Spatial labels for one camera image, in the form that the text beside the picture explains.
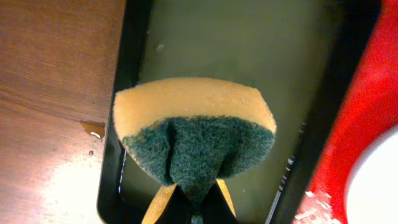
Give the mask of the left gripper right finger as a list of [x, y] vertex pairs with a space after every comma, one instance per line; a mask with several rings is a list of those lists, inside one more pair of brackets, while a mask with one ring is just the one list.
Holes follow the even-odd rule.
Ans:
[[207, 193], [201, 213], [204, 224], [239, 224], [217, 183]]

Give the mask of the green and yellow sponge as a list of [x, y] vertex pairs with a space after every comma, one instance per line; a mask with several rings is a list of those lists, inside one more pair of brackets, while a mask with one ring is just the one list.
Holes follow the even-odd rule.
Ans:
[[178, 185], [203, 223], [217, 183], [236, 217], [226, 179], [262, 163], [277, 125], [259, 90], [213, 78], [168, 78], [116, 93], [113, 125], [127, 155], [160, 184], [143, 222], [155, 223]]

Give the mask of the light blue plate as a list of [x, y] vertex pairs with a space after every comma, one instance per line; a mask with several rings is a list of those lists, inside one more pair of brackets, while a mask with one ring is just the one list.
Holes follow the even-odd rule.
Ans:
[[345, 189], [349, 224], [397, 224], [397, 126], [357, 159]]

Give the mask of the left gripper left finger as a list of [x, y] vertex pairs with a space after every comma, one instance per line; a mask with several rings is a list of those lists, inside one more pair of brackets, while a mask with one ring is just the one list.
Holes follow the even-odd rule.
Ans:
[[177, 185], [155, 224], [191, 224], [192, 206]]

